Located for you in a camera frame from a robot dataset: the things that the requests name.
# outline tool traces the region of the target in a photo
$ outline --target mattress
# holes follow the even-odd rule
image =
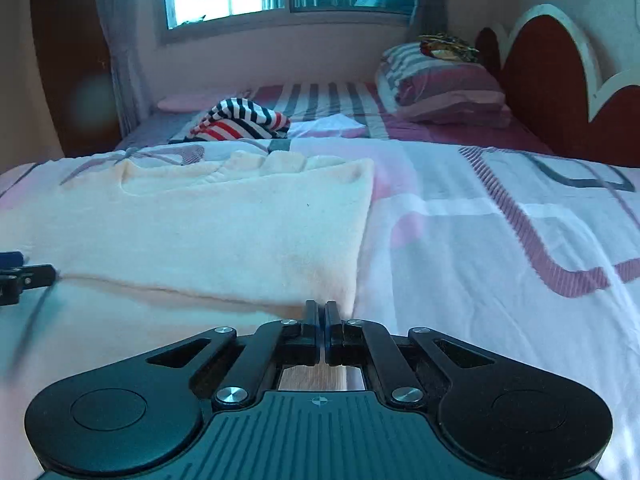
[[[535,135],[514,119],[507,128],[465,124],[418,124],[396,118],[383,104],[376,85],[362,82],[295,83],[261,86],[249,99],[284,113],[293,122],[313,121],[343,114],[366,127],[371,139],[415,140],[443,144],[495,146],[538,153],[550,153]],[[179,141],[195,124],[198,114],[156,112],[116,148],[144,148]]]
[[[189,164],[262,148],[194,142],[145,148],[134,161]],[[428,326],[584,384],[614,419],[598,472],[607,480],[640,477],[640,169],[396,140],[293,139],[290,148],[375,163],[356,317],[401,335]],[[122,156],[38,166],[0,198],[0,208]],[[29,169],[0,182],[9,187]],[[22,418],[48,384],[213,326],[249,333],[274,316],[260,306],[225,310],[215,300],[90,280],[58,286],[44,307],[42,292],[32,290],[19,306],[0,310],[3,480],[40,471]],[[65,303],[71,293],[82,308]],[[358,386],[356,374],[348,385]]]

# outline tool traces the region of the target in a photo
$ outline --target red headboard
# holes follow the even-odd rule
[[[476,47],[522,123],[558,155],[640,166],[640,70],[602,85],[585,35],[553,6],[531,9],[510,38],[495,29]]]

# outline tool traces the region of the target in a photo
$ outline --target crosshair symbol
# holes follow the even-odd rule
[[[329,402],[329,399],[327,399],[326,397],[314,397],[313,399],[311,399],[311,402],[316,406],[324,406]]]

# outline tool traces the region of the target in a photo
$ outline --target triangular cutout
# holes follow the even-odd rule
[[[435,341],[436,345],[443,354],[446,355],[456,366],[460,368],[477,368],[479,366],[486,366],[494,364],[494,361],[488,357],[462,348],[446,339],[438,339]]]
[[[191,341],[186,345],[178,346],[160,355],[150,357],[147,363],[158,366],[166,366],[168,368],[182,368],[202,352],[211,342],[211,339],[205,337]]]

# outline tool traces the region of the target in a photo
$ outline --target cream sweater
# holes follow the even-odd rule
[[[0,210],[0,251],[61,278],[263,305],[336,300],[348,316],[372,180],[370,160],[291,152],[125,160]]]

